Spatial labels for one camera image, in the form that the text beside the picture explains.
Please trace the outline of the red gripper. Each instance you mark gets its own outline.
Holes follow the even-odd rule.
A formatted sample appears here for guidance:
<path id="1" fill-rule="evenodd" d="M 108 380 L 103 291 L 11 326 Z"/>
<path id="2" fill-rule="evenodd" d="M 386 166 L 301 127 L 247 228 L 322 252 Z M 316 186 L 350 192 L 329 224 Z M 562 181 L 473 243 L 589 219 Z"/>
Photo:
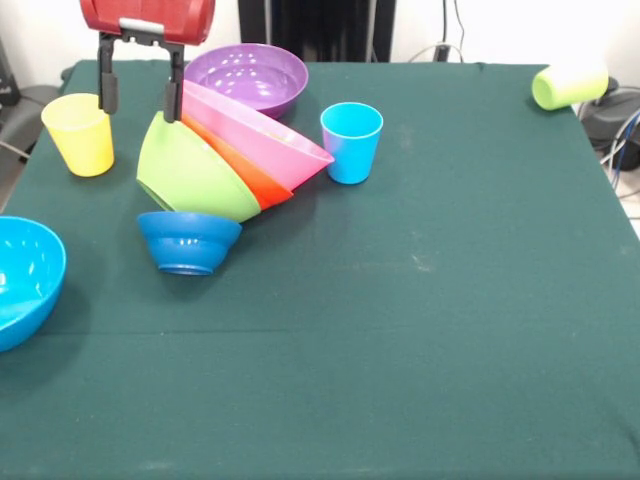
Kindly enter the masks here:
<path id="1" fill-rule="evenodd" d="M 112 34 L 121 34 L 123 29 L 161 33 L 170 42 L 164 43 L 163 48 L 169 53 L 171 69 L 165 88 L 164 120 L 180 121 L 185 67 L 183 45 L 199 45 L 206 40 L 215 4 L 215 1 L 82 0 L 80 7 L 88 27 L 100 31 L 99 108 L 106 114 L 115 114 L 118 109 L 118 79 L 113 72 L 115 36 Z"/>

